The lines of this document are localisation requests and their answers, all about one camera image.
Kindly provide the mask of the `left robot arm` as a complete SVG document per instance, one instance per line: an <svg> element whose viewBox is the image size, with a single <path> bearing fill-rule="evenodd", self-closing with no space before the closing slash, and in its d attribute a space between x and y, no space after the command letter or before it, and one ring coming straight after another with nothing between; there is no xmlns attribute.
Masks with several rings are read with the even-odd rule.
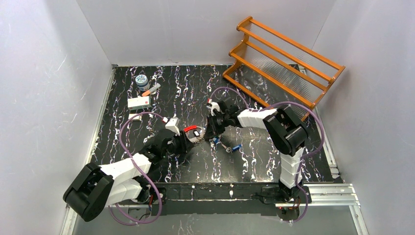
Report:
<svg viewBox="0 0 415 235"><path fill-rule="evenodd" d="M86 164L63 195L64 202L86 221L95 219L105 207L125 200L138 199L145 183L136 180L147 174L171 154L185 154L196 145L198 137L185 131L160 130L132 158L113 164Z"/></svg>

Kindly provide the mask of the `keyring with coloured key tags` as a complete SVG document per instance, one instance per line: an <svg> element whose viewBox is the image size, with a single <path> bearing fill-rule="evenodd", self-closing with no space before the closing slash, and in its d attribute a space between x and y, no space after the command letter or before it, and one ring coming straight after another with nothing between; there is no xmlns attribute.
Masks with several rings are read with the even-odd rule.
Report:
<svg viewBox="0 0 415 235"><path fill-rule="evenodd" d="M188 126L184 129L184 133L187 136L187 138L190 140L190 142L193 144L200 144L204 141L217 144L221 136L219 133L215 132L214 129L207 124L205 126L198 126L198 125Z"/></svg>

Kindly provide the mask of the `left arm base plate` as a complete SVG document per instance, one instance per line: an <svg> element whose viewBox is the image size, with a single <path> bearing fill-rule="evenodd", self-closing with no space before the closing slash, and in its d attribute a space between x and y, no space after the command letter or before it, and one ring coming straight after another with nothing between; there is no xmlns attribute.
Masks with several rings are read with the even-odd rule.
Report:
<svg viewBox="0 0 415 235"><path fill-rule="evenodd" d="M159 190L159 197L161 198L162 204L165 203L165 195L167 193L167 189L165 187L158 188ZM152 205L156 201L158 201L158 196L153 188L145 188L143 189L137 198L135 199L128 199L121 201L120 205Z"/></svg>

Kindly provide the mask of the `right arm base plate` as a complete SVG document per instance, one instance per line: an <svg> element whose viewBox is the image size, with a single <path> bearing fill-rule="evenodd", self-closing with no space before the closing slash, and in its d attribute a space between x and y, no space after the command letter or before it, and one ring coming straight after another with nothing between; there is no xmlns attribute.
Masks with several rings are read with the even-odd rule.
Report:
<svg viewBox="0 0 415 235"><path fill-rule="evenodd" d="M301 203L312 202L311 193L308 187L302 189L294 186L287 188L286 186L265 186L260 192L251 196L252 199L258 199L263 204L280 204L286 203L288 207L297 207Z"/></svg>

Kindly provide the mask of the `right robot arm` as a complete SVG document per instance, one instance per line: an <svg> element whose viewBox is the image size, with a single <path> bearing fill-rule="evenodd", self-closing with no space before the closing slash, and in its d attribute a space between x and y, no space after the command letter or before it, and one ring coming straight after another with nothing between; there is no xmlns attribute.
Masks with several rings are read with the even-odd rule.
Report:
<svg viewBox="0 0 415 235"><path fill-rule="evenodd" d="M277 103L273 109L240 108L229 100L209 101L204 138L216 137L228 126L266 130L280 153L279 193L286 198L294 197L301 186L299 167L308 132L292 106L303 107L291 101Z"/></svg>

